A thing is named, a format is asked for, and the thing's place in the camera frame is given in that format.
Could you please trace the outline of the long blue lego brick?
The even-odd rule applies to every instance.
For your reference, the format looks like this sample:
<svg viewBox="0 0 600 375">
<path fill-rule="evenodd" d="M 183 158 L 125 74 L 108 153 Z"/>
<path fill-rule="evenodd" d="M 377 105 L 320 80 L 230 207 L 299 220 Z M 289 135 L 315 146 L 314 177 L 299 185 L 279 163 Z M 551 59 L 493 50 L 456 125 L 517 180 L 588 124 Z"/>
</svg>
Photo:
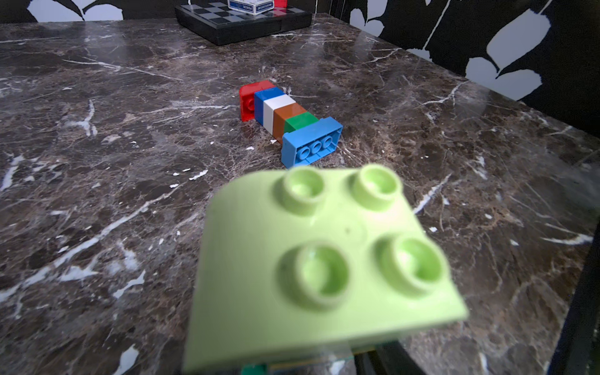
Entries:
<svg viewBox="0 0 600 375">
<path fill-rule="evenodd" d="M 334 153 L 343 126 L 332 117 L 318 120 L 283 136 L 281 162 L 288 169 L 305 166 Z"/>
</svg>

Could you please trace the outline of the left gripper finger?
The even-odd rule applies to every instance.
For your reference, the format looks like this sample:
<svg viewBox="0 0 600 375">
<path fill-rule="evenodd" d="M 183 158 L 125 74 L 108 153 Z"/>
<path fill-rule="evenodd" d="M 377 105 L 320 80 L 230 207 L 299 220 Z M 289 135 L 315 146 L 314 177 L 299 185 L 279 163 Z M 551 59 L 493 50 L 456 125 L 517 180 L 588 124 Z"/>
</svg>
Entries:
<svg viewBox="0 0 600 375">
<path fill-rule="evenodd" d="M 398 341 L 361 349 L 354 362 L 358 375 L 426 374 Z"/>
</svg>

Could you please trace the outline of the red lego brick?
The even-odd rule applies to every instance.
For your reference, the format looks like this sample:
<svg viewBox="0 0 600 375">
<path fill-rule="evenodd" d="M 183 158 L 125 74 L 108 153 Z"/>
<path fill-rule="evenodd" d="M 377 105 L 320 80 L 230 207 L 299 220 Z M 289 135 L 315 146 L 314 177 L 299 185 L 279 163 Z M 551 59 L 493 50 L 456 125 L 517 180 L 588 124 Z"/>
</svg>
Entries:
<svg viewBox="0 0 600 375">
<path fill-rule="evenodd" d="M 253 84 L 247 84 L 240 88 L 240 109 L 243 122 L 250 121 L 255 118 L 254 94 L 256 92 L 274 88 L 270 81 L 260 81 Z"/>
</svg>

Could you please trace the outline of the cream lego brick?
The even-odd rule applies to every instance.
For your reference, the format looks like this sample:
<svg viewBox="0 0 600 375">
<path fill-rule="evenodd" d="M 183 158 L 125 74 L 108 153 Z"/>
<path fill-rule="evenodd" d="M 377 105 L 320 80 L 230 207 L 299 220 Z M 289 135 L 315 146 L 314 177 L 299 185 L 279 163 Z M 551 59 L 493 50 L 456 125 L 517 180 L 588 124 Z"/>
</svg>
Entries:
<svg viewBox="0 0 600 375">
<path fill-rule="evenodd" d="M 394 170 L 263 170 L 207 206 L 182 371 L 369 348 L 468 316 Z"/>
</svg>

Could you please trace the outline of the small green lego brick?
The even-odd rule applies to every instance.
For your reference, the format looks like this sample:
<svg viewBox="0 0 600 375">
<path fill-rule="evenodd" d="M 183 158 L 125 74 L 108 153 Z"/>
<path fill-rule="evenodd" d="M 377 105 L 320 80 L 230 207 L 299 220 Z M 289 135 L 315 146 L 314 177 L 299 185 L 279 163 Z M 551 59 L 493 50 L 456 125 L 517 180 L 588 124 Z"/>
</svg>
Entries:
<svg viewBox="0 0 600 375">
<path fill-rule="evenodd" d="M 305 128 L 319 119 L 310 112 L 303 112 L 294 117 L 289 117 L 284 122 L 284 133 L 291 133 L 299 129 Z"/>
</svg>

